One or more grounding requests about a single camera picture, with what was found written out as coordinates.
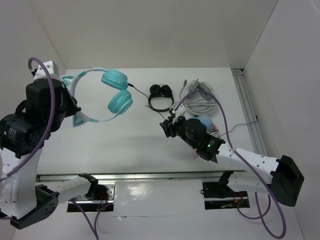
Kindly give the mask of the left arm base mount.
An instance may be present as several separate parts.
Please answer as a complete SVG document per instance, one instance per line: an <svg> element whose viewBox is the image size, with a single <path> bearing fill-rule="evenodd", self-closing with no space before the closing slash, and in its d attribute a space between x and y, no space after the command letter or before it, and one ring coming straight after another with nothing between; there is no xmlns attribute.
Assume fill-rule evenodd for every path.
<svg viewBox="0 0 320 240"><path fill-rule="evenodd" d="M114 210L114 198L116 191L115 181L99 180L97 184L80 186L73 190L71 200L75 201L85 213L95 213L103 208L102 212Z"/></svg>

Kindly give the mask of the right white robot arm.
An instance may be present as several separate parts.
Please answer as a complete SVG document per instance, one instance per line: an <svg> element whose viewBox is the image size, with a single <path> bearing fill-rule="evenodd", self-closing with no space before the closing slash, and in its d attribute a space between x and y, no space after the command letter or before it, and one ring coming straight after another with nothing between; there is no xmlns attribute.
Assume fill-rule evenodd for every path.
<svg viewBox="0 0 320 240"><path fill-rule="evenodd" d="M227 170L222 174L218 190L223 196L253 191L270 194L278 203L288 207L296 205L305 178L291 157L268 157L231 146L223 139L210 135L197 118L170 116L159 125L167 138L179 137L200 158L245 171L236 173Z"/></svg>

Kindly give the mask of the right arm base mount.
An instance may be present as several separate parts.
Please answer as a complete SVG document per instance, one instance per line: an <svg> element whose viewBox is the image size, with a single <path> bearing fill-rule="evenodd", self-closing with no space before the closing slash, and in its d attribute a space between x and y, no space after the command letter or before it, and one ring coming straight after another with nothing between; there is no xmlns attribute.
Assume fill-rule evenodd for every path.
<svg viewBox="0 0 320 240"><path fill-rule="evenodd" d="M250 208L248 193L246 191L235 192L226 185L218 182L203 182L200 193L204 197L205 210Z"/></svg>

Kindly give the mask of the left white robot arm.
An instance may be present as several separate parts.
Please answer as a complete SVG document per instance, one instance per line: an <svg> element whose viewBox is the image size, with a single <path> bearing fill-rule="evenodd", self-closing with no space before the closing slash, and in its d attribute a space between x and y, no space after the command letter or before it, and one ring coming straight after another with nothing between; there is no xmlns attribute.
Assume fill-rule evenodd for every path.
<svg viewBox="0 0 320 240"><path fill-rule="evenodd" d="M52 186L36 183L45 140L80 108L57 79L35 80L25 91L26 99L0 122L0 214L19 230L47 219L59 204L81 195L92 200L99 193L98 180L87 173Z"/></svg>

